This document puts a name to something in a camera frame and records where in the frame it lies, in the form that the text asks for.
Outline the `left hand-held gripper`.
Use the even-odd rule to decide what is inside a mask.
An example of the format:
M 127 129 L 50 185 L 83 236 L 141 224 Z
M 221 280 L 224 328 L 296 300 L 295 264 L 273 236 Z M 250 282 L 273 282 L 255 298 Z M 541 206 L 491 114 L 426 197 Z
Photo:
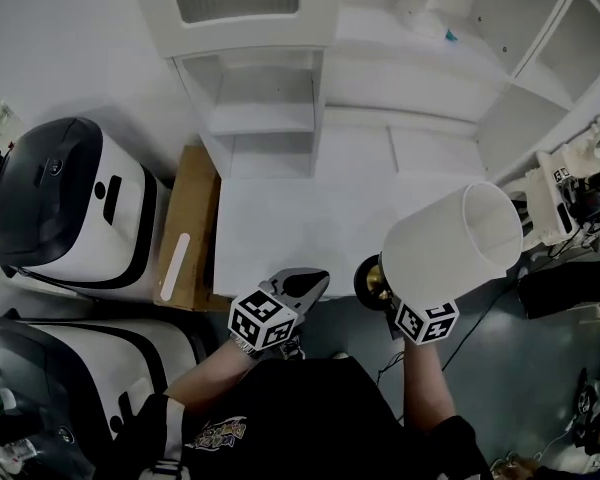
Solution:
M 228 329 L 256 351 L 277 346 L 290 338 L 298 317 L 315 306 L 328 286 L 326 270 L 283 269 L 262 282 L 266 292 L 255 288 L 232 301 Z

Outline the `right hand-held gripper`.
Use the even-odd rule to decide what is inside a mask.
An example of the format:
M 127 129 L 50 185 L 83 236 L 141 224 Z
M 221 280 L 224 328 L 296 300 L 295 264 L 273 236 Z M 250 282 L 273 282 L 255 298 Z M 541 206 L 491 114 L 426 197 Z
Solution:
M 393 298 L 387 311 L 389 332 L 393 340 L 408 339 L 412 343 L 433 343 L 446 339 L 459 317 L 455 301 L 440 306 L 414 310 Z

